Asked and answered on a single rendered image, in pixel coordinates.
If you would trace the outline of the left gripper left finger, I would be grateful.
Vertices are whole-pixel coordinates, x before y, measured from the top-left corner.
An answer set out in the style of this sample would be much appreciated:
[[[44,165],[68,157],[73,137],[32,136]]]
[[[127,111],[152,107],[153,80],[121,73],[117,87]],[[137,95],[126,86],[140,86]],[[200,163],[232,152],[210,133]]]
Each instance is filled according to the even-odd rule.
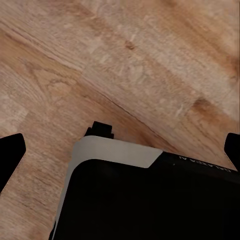
[[[26,152],[21,133],[0,138],[0,193]]]

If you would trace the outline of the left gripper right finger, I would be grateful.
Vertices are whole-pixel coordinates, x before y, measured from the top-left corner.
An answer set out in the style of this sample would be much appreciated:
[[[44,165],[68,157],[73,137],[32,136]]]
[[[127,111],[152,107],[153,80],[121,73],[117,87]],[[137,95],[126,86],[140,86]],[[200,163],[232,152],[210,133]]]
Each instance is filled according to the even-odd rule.
[[[240,173],[240,135],[235,133],[228,133],[224,151]]]

